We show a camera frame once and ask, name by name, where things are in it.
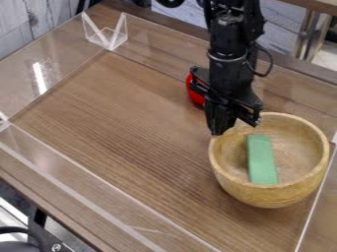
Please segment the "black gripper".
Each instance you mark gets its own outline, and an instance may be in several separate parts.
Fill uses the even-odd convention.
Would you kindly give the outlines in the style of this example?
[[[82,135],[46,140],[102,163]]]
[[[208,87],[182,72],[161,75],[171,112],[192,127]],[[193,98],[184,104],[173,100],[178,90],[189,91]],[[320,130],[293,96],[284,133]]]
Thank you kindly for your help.
[[[193,66],[190,73],[206,84],[205,111],[210,133],[224,134],[242,120],[256,127],[261,120],[264,101],[253,91],[258,52],[245,49],[241,55],[209,50],[210,66]]]

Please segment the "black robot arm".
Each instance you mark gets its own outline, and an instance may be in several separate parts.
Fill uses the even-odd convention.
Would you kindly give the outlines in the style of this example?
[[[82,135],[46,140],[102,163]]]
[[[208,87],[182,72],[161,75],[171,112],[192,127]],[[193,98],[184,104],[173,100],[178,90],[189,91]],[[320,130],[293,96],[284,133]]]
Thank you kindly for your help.
[[[190,68],[186,80],[192,101],[205,108],[210,133],[224,134],[238,120],[260,123],[264,101],[253,90],[265,19],[260,0],[205,0],[210,31],[206,68]]]

